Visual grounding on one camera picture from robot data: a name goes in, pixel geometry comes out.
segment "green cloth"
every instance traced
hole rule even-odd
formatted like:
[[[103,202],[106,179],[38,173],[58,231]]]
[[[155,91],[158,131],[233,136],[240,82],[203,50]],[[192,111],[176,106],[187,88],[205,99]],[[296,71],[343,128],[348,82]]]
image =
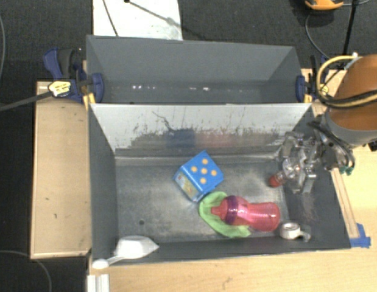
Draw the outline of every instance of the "green cloth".
[[[251,234],[249,226],[229,225],[222,221],[217,215],[211,214],[211,208],[219,206],[226,197],[227,194],[224,192],[213,192],[207,195],[199,204],[200,217],[216,232],[226,237],[248,237]]]

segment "small red object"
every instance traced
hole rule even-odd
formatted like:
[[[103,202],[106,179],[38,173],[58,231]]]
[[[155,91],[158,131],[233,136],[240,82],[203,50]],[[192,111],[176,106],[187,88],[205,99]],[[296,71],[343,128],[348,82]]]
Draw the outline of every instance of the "small red object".
[[[281,185],[281,182],[277,179],[276,174],[272,175],[269,178],[268,182],[269,182],[269,186],[273,188],[279,187]]]
[[[228,196],[211,213],[230,225],[249,225],[259,231],[274,231],[280,222],[279,207],[273,202],[249,203],[239,196]]]

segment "dark floor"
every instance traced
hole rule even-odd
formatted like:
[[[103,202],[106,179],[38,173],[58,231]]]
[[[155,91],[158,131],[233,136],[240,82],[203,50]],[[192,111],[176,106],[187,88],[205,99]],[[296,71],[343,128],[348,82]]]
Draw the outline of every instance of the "dark floor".
[[[30,97],[35,82],[49,74],[41,56],[53,46],[85,48],[92,32],[92,0],[0,0],[7,35],[7,57],[0,102]],[[179,0],[183,38],[292,45],[302,67],[318,52],[304,28],[307,10],[295,0]],[[349,7],[314,16],[310,31],[329,55],[342,52]],[[349,50],[377,53],[377,0],[361,5],[355,16]],[[0,250],[29,250],[33,159],[33,108],[0,113]],[[82,291],[85,259],[44,262],[53,291]],[[27,259],[0,254],[0,292],[47,291],[43,271]]]

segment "blue tape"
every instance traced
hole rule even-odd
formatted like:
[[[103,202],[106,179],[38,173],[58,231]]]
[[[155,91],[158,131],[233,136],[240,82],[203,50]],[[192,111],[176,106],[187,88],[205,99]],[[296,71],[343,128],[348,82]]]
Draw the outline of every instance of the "blue tape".
[[[349,239],[349,241],[351,243],[351,247],[352,248],[367,248],[368,249],[371,245],[371,237],[365,236],[365,231],[364,231],[363,225],[361,225],[359,223],[356,223],[356,225],[358,226],[360,237]]]

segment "gray bin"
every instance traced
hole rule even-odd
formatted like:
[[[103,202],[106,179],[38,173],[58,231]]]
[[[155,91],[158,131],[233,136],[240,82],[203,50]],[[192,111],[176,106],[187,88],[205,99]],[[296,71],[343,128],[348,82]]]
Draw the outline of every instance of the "gray bin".
[[[92,256],[112,256],[119,238],[150,237],[160,248],[125,263],[278,254],[349,248],[350,242],[330,174],[318,170],[307,195],[267,185],[278,168],[287,131],[311,133],[308,104],[118,105],[89,111]],[[216,190],[250,202],[273,201],[281,221],[311,231],[310,242],[283,240],[275,232],[228,239],[198,215],[172,179],[178,168],[206,149],[224,173]]]

